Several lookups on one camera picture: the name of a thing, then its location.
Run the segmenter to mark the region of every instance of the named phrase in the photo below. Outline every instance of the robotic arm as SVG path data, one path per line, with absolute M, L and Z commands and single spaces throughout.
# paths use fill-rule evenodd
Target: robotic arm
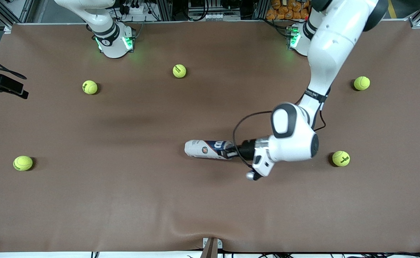
M 273 135 L 245 141 L 239 147 L 243 158 L 253 160 L 252 170 L 246 174 L 249 180 L 268 176 L 279 161 L 303 161 L 316 155 L 319 142 L 313 127 L 331 84 L 361 33 L 373 28 L 388 7 L 386 0 L 312 0 L 311 4 L 314 11 L 307 23 L 296 25 L 300 36 L 293 47 L 299 53 L 308 50 L 310 83 L 298 105 L 284 102 L 272 110 Z M 190 142 L 185 146 L 187 154 L 202 157 L 192 151 Z M 226 151 L 227 158 L 234 156 L 231 144 L 225 150 L 210 149 Z
M 55 2 L 81 17 L 95 34 L 98 48 L 107 57 L 119 58 L 133 50 L 135 31 L 123 23 L 114 22 L 105 9 L 116 0 L 55 0 Z

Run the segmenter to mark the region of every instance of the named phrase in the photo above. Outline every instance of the brown table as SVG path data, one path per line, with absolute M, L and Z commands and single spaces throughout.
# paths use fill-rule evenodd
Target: brown table
M 0 94 L 0 251 L 159 251 L 223 240 L 238 252 L 420 251 L 420 31 L 384 21 L 337 76 L 307 162 L 258 182 L 239 160 L 187 157 L 246 114 L 296 101 L 308 61 L 265 23 L 146 25 L 108 59 L 84 26 L 14 26 L 0 62 L 28 100 Z M 188 69 L 172 75 L 174 64 Z M 349 83 L 365 75 L 371 86 Z M 86 95 L 81 84 L 102 90 Z M 239 140 L 271 134 L 269 116 Z M 345 168 L 328 155 L 346 150 Z M 17 172 L 19 155 L 35 168 Z

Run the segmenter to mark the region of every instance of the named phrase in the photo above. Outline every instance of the yellow-green tennis ball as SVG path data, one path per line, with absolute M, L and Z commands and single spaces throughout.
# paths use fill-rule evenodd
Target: yellow-green tennis ball
M 177 78 L 183 78 L 186 75 L 186 67 L 184 65 L 175 65 L 173 67 L 173 75 Z
M 350 155 L 343 150 L 340 150 L 332 155 L 332 162 L 339 167 L 345 167 L 350 163 Z
M 97 87 L 97 84 L 94 82 L 94 81 L 85 81 L 83 84 L 82 84 L 82 90 L 85 92 L 85 93 L 87 93 L 87 94 L 89 94 L 89 95 L 92 95 L 92 94 L 94 94 L 94 93 L 96 93 L 97 92 L 97 90 L 98 90 L 98 87 Z
M 19 156 L 12 163 L 13 167 L 19 171 L 29 170 L 33 165 L 33 160 L 27 156 Z
M 353 86 L 357 90 L 365 90 L 369 88 L 371 81 L 366 76 L 360 76 L 354 80 Z

